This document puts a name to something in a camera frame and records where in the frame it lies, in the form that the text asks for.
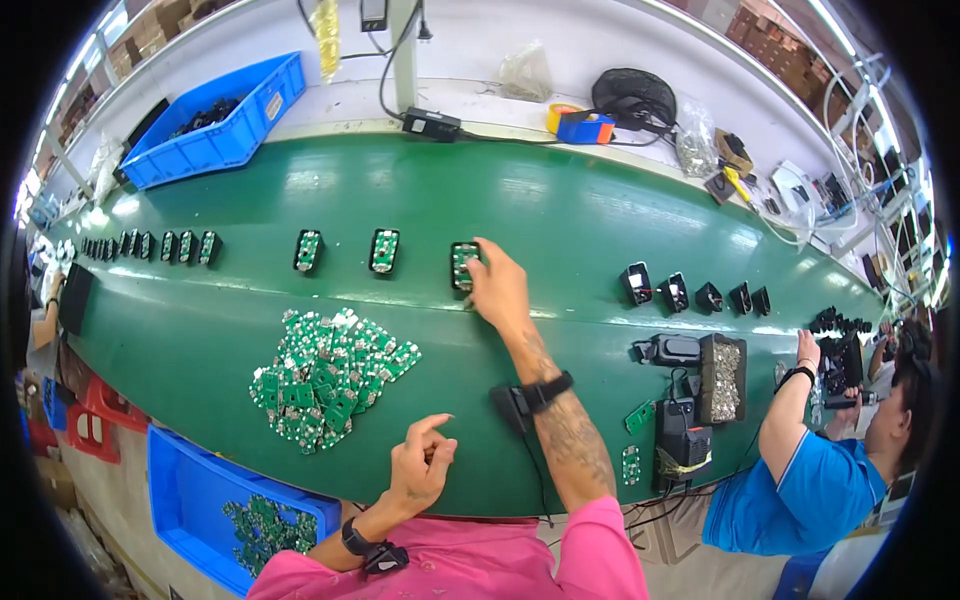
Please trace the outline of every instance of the watch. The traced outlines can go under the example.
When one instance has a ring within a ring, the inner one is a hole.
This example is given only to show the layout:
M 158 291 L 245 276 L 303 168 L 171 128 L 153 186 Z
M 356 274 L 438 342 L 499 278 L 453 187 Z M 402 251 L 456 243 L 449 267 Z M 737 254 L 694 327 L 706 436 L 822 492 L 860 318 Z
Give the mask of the watch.
M 553 381 L 493 388 L 490 399 L 500 416 L 522 436 L 530 429 L 533 416 L 546 410 L 557 396 L 571 387 L 573 377 L 564 371 Z
M 378 575 L 402 569 L 410 563 L 405 548 L 398 548 L 388 541 L 372 542 L 364 540 L 356 529 L 353 529 L 352 517 L 344 523 L 340 530 L 341 540 L 347 552 L 359 556 L 364 560 L 364 571 L 368 575 Z

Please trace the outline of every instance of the pink shirt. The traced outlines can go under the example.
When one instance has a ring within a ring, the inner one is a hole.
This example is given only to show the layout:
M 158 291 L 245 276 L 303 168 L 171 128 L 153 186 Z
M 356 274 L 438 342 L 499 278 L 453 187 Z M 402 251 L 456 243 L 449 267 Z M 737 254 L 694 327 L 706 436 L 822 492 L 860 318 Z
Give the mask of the pink shirt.
M 414 519 L 390 541 L 410 564 L 360 581 L 359 570 L 338 573 L 292 550 L 275 555 L 247 592 L 248 600 L 647 600 L 647 585 L 623 531 L 616 500 L 605 496 L 570 515 L 561 538 L 557 578 L 553 554 L 537 539 L 536 522 L 490 524 Z

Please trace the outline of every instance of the blue shirt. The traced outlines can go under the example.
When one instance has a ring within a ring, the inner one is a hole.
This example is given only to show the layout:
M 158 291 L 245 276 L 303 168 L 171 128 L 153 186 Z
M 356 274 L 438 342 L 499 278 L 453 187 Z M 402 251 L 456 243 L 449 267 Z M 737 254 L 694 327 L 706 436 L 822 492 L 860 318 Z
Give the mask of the blue shirt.
M 779 485 L 763 459 L 720 483 L 704 544 L 763 556 L 819 552 L 853 531 L 885 492 L 862 442 L 831 442 L 807 430 Z

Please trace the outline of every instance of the tape roll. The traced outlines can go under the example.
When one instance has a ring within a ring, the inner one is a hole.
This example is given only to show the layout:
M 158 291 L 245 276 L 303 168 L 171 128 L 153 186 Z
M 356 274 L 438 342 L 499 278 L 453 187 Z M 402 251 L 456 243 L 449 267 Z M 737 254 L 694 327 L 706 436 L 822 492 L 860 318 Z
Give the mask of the tape roll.
M 546 112 L 546 130 L 557 134 L 557 128 L 560 126 L 560 115 L 568 112 L 580 112 L 584 108 L 575 107 L 568 104 L 552 104 Z

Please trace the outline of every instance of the white label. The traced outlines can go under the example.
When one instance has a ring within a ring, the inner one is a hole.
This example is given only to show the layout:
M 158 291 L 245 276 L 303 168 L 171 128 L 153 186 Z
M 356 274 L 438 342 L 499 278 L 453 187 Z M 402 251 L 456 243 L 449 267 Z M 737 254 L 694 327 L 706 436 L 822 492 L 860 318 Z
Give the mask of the white label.
M 280 107 L 283 106 L 283 97 L 280 96 L 280 92 L 274 94 L 274 97 L 271 98 L 270 104 L 267 105 L 267 118 L 273 121 L 276 119 L 276 114 L 280 112 Z

